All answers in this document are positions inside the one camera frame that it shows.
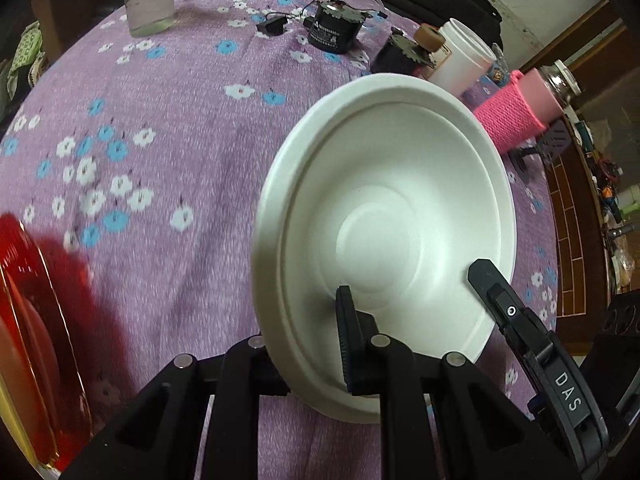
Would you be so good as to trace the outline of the black motor device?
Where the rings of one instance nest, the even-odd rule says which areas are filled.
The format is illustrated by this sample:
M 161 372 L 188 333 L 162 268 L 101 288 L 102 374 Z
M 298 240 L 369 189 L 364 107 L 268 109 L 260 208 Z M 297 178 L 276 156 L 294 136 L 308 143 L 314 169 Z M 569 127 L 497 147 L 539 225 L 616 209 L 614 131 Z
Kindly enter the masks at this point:
M 256 25 L 267 37 L 282 36 L 296 22 L 307 33 L 307 42 L 323 52 L 345 54 L 355 44 L 367 21 L 388 18 L 382 0 L 311 0 L 298 10 L 269 11 Z

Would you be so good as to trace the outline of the white paper bowl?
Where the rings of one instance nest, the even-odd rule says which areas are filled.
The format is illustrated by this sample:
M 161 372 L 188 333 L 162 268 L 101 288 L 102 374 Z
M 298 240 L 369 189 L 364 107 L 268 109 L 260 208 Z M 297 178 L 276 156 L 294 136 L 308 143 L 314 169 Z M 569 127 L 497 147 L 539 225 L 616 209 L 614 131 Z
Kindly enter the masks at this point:
M 312 106 L 280 147 L 257 206 L 253 304 L 273 364 L 300 400 L 374 424 L 374 396 L 347 391 L 334 298 L 411 350 L 480 357 L 494 321 L 466 274 L 514 272 L 516 215 L 502 159 L 452 94 L 375 74 Z

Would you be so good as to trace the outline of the purple floral tablecloth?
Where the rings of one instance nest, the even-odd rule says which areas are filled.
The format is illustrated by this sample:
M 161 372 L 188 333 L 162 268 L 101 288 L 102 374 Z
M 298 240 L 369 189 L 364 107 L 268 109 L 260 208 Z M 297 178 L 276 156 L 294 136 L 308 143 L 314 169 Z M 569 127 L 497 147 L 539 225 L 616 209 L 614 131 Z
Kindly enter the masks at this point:
M 1 144 L 1 207 L 37 240 L 103 427 L 176 354 L 207 358 L 261 333 L 252 236 L 266 177 L 296 122 L 368 66 L 399 16 L 352 53 L 321 52 L 268 10 L 307 0 L 177 0 L 135 40 L 117 11 L 36 84 Z M 294 393 L 260 415 L 264 479 L 374 479 L 380 432 Z

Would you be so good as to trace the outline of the pink knitted sleeve thermos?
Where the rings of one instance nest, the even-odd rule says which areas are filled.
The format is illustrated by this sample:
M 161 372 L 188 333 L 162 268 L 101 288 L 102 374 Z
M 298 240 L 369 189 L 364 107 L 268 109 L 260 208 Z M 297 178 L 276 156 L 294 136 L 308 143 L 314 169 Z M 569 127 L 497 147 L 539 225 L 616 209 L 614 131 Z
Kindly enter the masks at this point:
M 473 115 L 497 151 L 506 154 L 544 133 L 581 94 L 573 73 L 556 60 L 527 73 L 514 70 L 509 82 L 473 110 Z

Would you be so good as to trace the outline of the red gold-rimmed plate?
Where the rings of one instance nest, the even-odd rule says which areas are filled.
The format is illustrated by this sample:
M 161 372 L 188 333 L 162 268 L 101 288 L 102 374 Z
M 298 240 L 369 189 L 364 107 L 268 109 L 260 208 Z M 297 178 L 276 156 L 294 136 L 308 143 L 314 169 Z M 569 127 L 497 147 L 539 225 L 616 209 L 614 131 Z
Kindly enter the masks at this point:
M 93 436 L 51 273 L 14 214 L 1 216 L 1 422 L 29 466 L 55 474 Z

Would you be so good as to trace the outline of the wooden side cabinet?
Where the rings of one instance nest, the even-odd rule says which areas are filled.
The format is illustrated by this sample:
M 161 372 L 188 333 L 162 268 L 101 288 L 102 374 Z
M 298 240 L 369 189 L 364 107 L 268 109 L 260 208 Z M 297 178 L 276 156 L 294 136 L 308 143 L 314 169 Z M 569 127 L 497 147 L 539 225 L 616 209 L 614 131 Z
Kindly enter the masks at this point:
M 544 168 L 559 266 L 558 318 L 583 320 L 606 309 L 615 290 L 604 212 L 582 147 L 571 140 Z

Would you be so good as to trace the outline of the black phone stand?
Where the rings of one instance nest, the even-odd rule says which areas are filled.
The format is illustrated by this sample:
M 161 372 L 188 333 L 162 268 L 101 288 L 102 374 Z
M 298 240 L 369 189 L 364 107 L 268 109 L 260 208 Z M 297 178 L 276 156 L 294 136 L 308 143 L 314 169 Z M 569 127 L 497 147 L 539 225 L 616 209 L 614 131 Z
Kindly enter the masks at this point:
M 529 182 L 529 170 L 526 157 L 538 156 L 544 166 L 551 166 L 555 160 L 572 144 L 572 135 L 568 131 L 564 119 L 558 119 L 542 134 L 538 136 L 533 146 L 514 148 L 508 151 L 510 162 L 521 181 Z

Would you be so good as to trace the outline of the small dark brown-capped bottle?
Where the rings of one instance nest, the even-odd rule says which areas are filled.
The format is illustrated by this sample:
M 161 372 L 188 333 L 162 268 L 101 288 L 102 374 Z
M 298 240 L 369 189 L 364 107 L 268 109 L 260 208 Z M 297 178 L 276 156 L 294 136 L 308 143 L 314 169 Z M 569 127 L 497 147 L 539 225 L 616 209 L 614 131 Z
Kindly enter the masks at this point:
M 449 55 L 446 38 L 438 29 L 422 24 L 409 37 L 401 29 L 393 27 L 386 43 L 371 63 L 370 72 L 428 79 Z

